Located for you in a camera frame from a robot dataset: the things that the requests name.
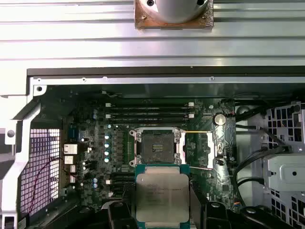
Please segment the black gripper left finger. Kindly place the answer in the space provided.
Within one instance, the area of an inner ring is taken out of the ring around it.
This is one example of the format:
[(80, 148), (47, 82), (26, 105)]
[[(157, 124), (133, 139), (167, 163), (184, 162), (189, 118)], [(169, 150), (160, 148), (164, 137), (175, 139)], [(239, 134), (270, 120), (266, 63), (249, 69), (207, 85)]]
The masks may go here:
[(57, 229), (136, 229), (131, 213), (135, 185), (125, 185), (120, 200), (108, 201), (99, 210), (77, 206), (59, 217)]

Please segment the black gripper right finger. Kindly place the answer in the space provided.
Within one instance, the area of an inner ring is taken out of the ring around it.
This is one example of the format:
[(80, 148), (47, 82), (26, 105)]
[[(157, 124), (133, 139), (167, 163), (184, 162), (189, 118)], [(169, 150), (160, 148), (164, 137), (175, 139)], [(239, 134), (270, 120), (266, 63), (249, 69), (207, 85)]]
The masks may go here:
[(239, 213), (222, 203), (208, 201), (194, 187), (190, 188), (190, 216), (198, 229), (285, 229), (286, 223), (258, 207), (245, 207)]

